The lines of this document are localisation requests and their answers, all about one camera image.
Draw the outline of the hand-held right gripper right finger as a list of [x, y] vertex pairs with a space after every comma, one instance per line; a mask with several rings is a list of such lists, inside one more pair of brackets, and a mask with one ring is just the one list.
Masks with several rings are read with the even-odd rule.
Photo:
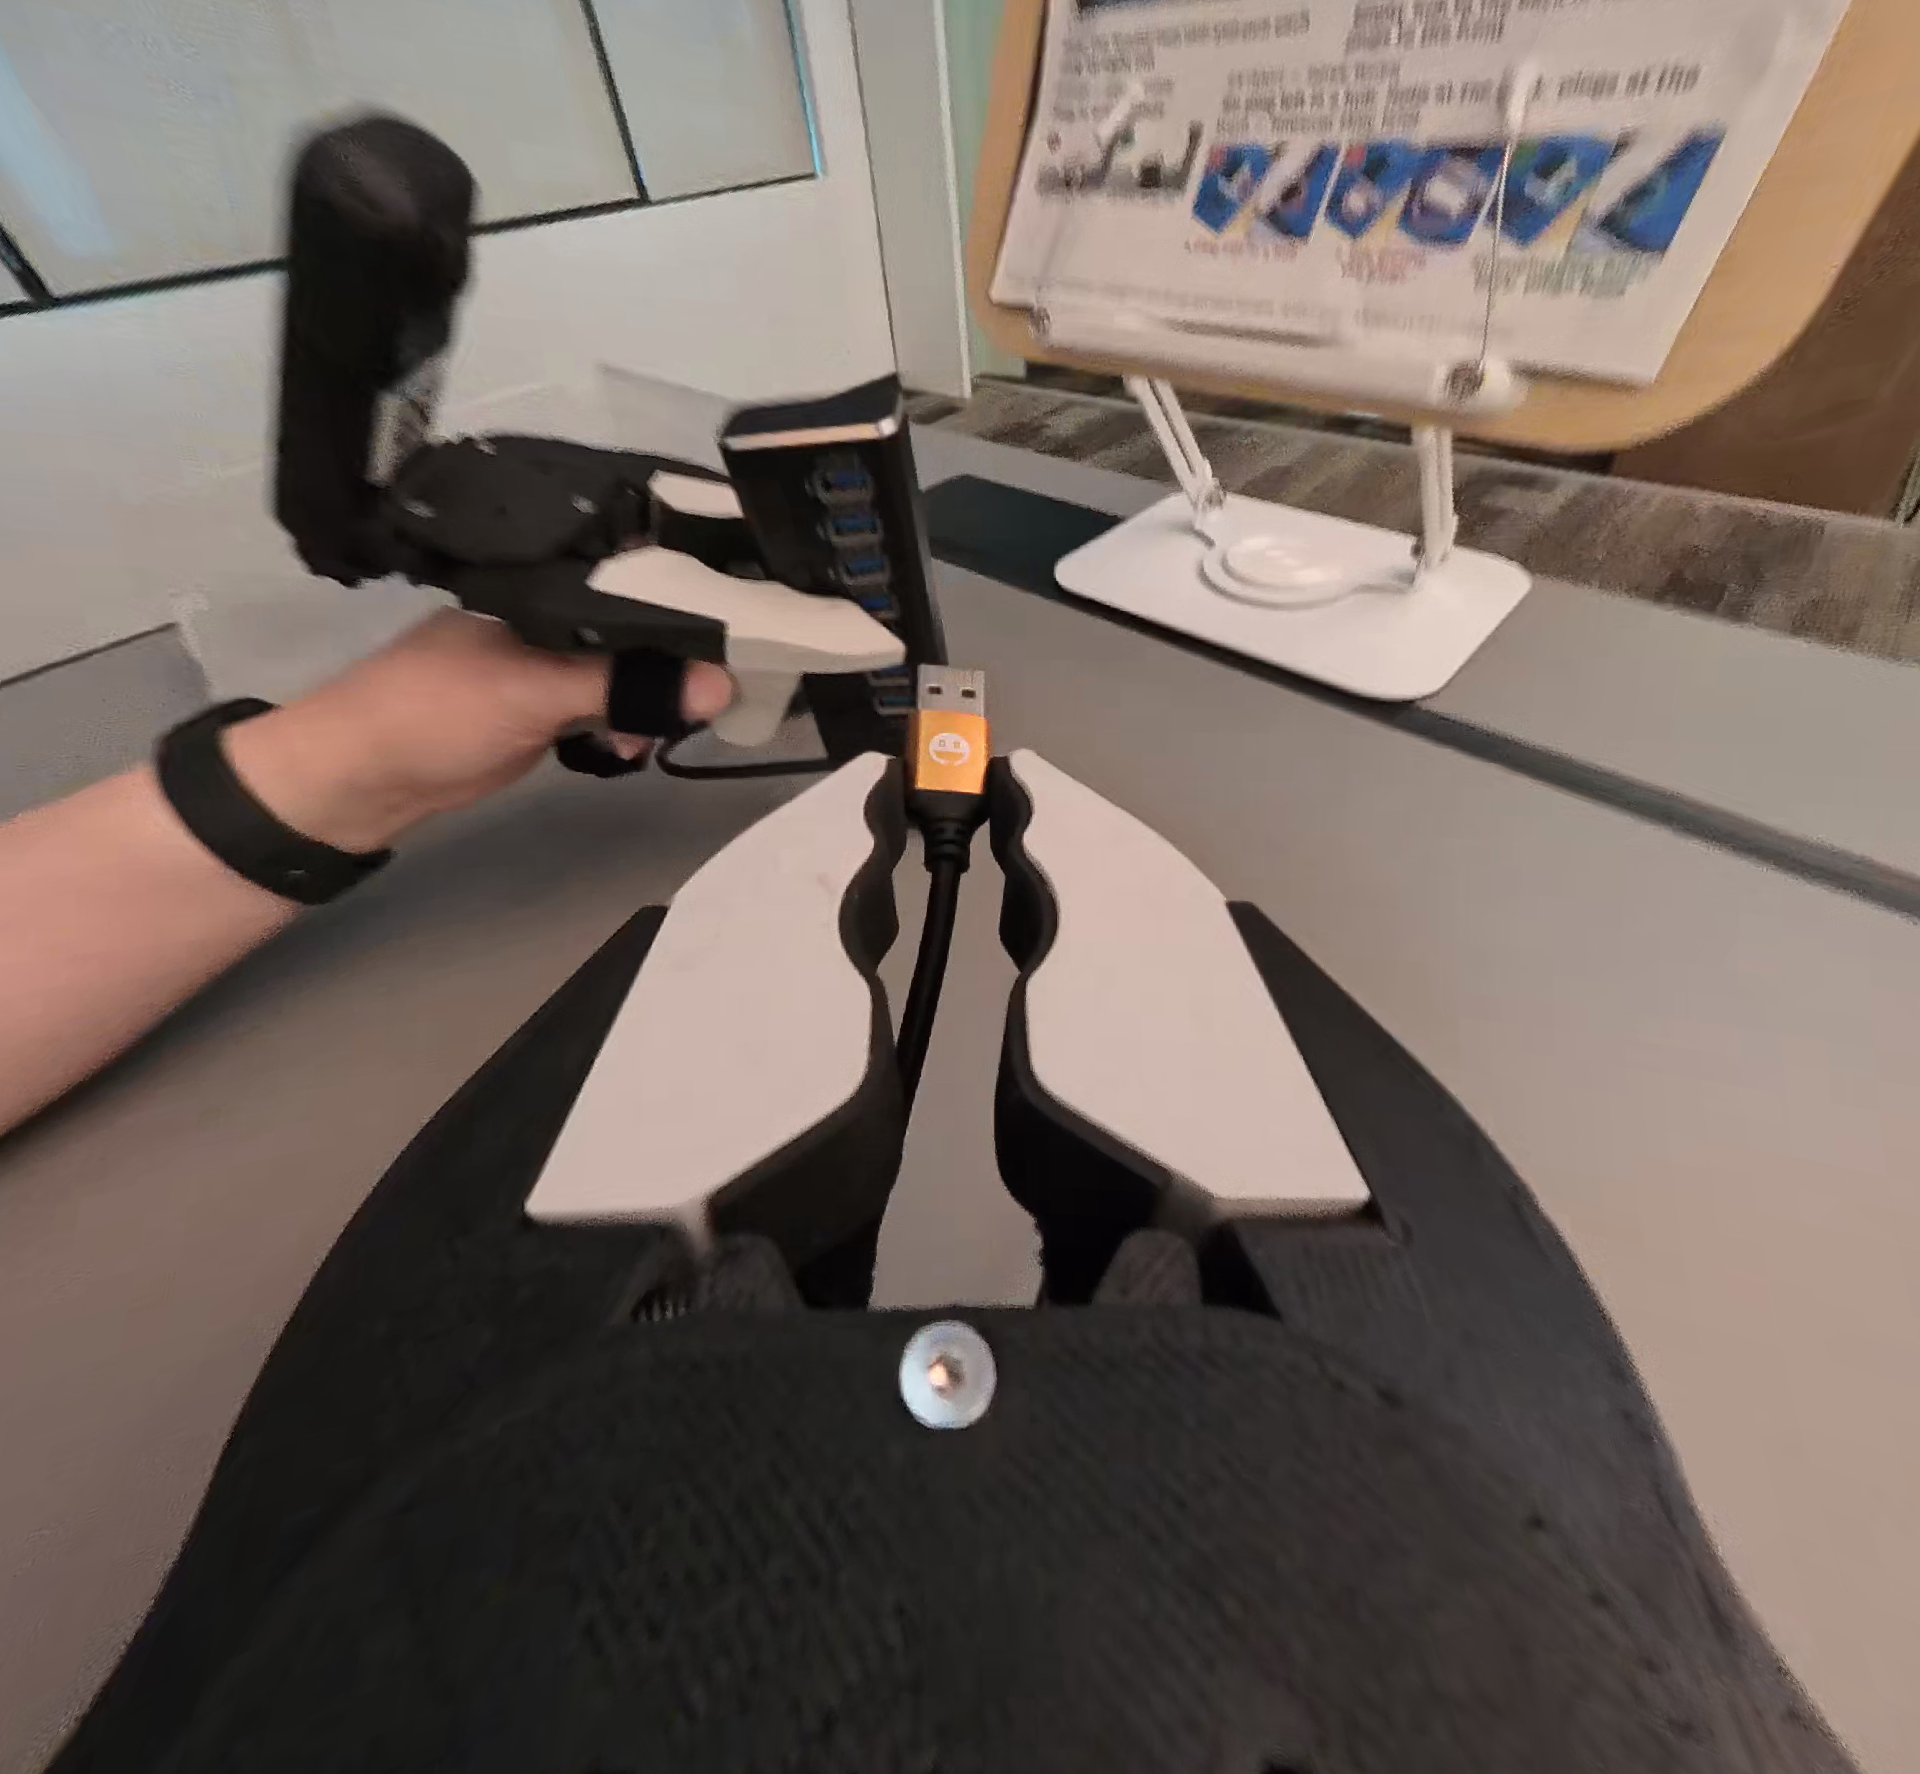
[[1038, 1219], [1343, 1219], [1373, 1196], [1230, 900], [1038, 751], [1001, 762], [1003, 1179]]

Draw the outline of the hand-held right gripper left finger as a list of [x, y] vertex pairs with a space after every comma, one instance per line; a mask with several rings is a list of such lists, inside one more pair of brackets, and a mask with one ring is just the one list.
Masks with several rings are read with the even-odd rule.
[[856, 1233], [905, 1109], [882, 971], [900, 762], [863, 754], [723, 847], [667, 905], [523, 1210], [547, 1226]]

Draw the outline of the black silver-rimmed usb hub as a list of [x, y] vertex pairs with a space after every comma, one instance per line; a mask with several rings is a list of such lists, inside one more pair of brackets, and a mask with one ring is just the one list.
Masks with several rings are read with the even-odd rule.
[[945, 664], [950, 649], [900, 378], [740, 405], [718, 430], [718, 450], [765, 571], [784, 587], [853, 602], [902, 643], [876, 673], [803, 680], [826, 756], [905, 754], [919, 671]]

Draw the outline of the black cable orange plug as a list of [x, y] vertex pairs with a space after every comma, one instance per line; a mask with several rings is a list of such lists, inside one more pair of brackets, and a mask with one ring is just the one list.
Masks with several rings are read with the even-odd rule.
[[905, 812], [922, 845], [924, 867], [924, 917], [898, 1031], [900, 1090], [909, 1109], [924, 1077], [973, 835], [987, 815], [992, 758], [984, 673], [920, 667], [905, 753]]

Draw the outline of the person's left forearm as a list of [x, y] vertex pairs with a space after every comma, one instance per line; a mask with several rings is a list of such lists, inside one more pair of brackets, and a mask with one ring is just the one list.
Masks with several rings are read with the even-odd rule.
[[192, 837], [151, 767], [6, 822], [4, 1134], [117, 1060], [297, 911]]

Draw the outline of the person's left hand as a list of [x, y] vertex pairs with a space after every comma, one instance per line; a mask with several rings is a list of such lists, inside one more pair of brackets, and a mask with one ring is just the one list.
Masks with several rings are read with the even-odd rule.
[[424, 822], [527, 777], [566, 735], [622, 762], [655, 738], [609, 716], [612, 661], [548, 654], [441, 611], [291, 705], [228, 733], [243, 783], [331, 847], [396, 848]]

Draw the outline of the frosted glass window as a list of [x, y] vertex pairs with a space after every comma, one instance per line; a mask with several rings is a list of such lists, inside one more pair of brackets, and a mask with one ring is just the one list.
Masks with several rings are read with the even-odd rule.
[[294, 150], [363, 111], [487, 227], [820, 171], [798, 0], [2, 0], [4, 311], [271, 265]]

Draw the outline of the white metal board stand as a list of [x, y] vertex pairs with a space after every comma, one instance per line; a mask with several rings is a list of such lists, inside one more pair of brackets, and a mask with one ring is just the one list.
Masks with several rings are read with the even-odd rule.
[[1458, 543], [1454, 441], [1609, 451], [1716, 410], [1804, 333], [1916, 150], [1916, 0], [1852, 0], [1642, 387], [1523, 375], [1486, 353], [1443, 368], [1381, 343], [1059, 338], [992, 300], [1043, 2], [1005, 2], [968, 244], [976, 311], [1012, 353], [1120, 376], [1177, 483], [1070, 549], [1056, 579], [1074, 599], [1373, 704], [1452, 683], [1529, 584]]

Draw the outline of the black wristband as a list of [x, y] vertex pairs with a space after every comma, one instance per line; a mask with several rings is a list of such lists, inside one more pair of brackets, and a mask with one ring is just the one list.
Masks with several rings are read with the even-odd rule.
[[276, 712], [237, 697], [163, 732], [151, 767], [158, 789], [189, 835], [248, 884], [294, 905], [325, 905], [382, 872], [396, 850], [353, 852], [286, 823], [237, 772], [228, 733]]

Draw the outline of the printed instruction sheet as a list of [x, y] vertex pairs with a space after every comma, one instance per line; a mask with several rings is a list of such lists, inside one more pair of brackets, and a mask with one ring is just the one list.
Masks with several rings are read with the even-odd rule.
[[1642, 387], [1852, 0], [1046, 0], [992, 300]]

